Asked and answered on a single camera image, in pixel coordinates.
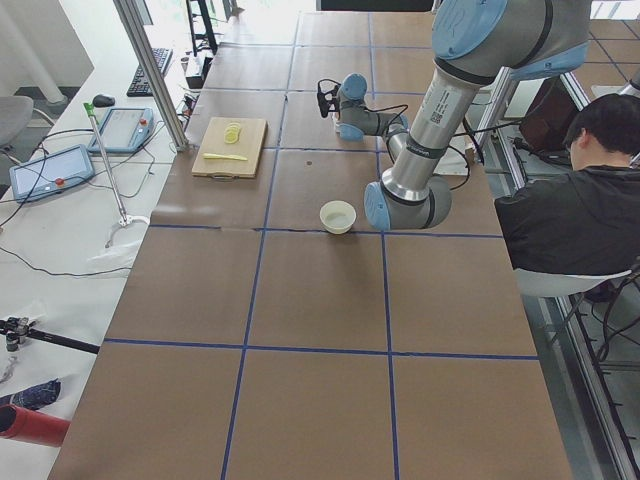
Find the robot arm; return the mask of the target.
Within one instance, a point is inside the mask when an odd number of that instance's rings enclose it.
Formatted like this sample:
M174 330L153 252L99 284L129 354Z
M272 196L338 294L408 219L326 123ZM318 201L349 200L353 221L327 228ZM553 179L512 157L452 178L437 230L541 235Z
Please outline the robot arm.
M590 15L588 1L445 2L433 23L434 75L413 122L368 108L360 74L318 93L322 116L333 116L342 139L386 143L393 165L364 192L369 224L384 231L440 224L452 198L434 171L479 89L503 68L514 80L532 80L579 67Z

